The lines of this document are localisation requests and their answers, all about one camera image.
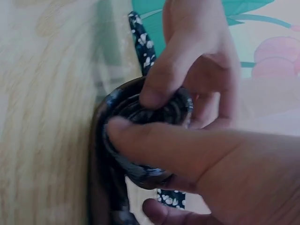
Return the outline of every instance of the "black fabric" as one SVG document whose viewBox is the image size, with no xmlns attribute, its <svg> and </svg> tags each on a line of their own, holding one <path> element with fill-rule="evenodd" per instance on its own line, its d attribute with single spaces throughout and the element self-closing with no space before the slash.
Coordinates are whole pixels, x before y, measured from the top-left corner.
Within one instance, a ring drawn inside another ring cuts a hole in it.
<svg viewBox="0 0 300 225">
<path fill-rule="evenodd" d="M 146 76 L 156 60 L 154 44 L 147 34 L 139 15 L 136 12 L 131 12 L 128 17 L 130 28 L 135 38 L 135 50 L 142 75 Z M 183 192 L 159 189 L 157 190 L 157 200 L 170 207 L 185 208 L 185 193 Z"/>
</svg>

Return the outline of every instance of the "skin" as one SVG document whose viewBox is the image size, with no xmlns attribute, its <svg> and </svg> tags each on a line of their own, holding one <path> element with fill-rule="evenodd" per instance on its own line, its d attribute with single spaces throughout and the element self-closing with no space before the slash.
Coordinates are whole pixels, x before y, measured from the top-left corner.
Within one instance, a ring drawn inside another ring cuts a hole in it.
<svg viewBox="0 0 300 225">
<path fill-rule="evenodd" d="M 184 86 L 194 100 L 192 127 L 206 125 L 216 103 L 218 117 L 206 128 L 232 125 L 240 61 L 221 1 L 167 0 L 163 27 L 166 48 L 147 75 L 142 105 L 157 109 Z"/>
<path fill-rule="evenodd" d="M 161 123 L 108 124 L 114 146 L 129 160 L 171 171 L 163 189 L 203 197 L 211 215 L 146 200 L 155 225 L 299 225 L 300 139 L 223 129 L 199 131 Z"/>
</svg>

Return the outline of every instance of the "light wood grain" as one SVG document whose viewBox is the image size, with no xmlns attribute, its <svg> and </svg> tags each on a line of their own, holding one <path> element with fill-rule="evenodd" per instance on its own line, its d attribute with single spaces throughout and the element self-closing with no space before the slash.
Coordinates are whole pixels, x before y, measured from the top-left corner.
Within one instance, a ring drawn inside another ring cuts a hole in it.
<svg viewBox="0 0 300 225">
<path fill-rule="evenodd" d="M 129 2 L 0 1 L 1 225 L 86 224 L 96 97 L 139 76 Z"/>
</svg>

